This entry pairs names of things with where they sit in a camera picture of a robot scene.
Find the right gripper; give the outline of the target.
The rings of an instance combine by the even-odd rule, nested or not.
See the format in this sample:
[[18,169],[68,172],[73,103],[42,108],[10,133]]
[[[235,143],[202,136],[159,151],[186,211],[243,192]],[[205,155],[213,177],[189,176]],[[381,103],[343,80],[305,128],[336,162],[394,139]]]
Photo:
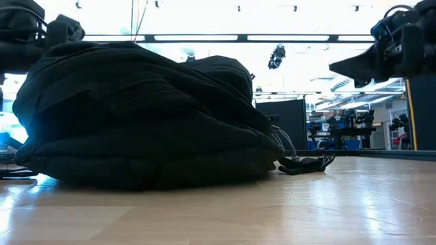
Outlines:
[[330,64],[329,70],[354,79],[355,88],[363,88],[372,80],[385,82],[418,73],[431,44],[428,28],[433,14],[434,0],[413,7],[392,6],[373,26],[375,44],[362,54]]

